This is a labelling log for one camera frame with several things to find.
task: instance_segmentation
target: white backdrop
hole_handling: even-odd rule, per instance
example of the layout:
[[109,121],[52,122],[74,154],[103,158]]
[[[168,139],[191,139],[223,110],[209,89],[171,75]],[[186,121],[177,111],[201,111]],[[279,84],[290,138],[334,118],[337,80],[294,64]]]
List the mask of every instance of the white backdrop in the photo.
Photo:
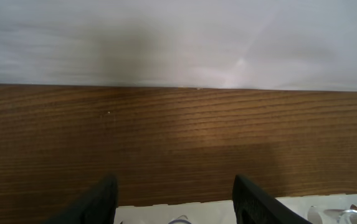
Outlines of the white backdrop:
[[0,0],[0,83],[357,91],[357,0]]

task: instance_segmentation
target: wood grain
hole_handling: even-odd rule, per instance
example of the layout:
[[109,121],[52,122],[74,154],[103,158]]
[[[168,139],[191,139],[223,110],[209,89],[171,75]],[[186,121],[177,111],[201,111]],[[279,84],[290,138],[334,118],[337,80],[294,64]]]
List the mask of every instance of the wood grain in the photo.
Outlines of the wood grain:
[[107,173],[120,205],[357,193],[357,93],[0,85],[0,223],[38,223]]

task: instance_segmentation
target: hole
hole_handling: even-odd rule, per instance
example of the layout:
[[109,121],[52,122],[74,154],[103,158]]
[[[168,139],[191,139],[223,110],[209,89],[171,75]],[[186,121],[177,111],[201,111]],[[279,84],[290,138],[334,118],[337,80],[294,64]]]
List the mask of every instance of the hole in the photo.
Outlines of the hole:
[[320,214],[318,213],[318,210],[316,207],[311,206],[308,209],[307,220],[310,221],[312,224],[322,224],[322,218],[321,218]]
[[[357,211],[357,206],[356,205],[351,205],[350,209]],[[357,224],[357,215],[350,215],[350,222],[351,222],[351,224]]]

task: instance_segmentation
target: black object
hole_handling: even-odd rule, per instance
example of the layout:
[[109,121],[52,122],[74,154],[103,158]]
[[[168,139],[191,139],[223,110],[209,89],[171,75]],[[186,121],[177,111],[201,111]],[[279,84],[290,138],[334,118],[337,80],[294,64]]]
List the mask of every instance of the black object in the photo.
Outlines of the black object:
[[[44,224],[113,224],[117,195],[116,178],[110,175]],[[232,199],[237,224],[311,224],[240,175]]]

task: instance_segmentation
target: brown wood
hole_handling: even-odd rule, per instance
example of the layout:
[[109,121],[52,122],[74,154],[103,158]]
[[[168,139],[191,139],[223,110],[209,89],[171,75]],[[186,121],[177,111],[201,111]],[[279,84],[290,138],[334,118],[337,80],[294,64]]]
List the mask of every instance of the brown wood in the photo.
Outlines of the brown wood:
[[0,85],[0,223],[39,223],[107,173],[120,205],[357,193],[357,93]]

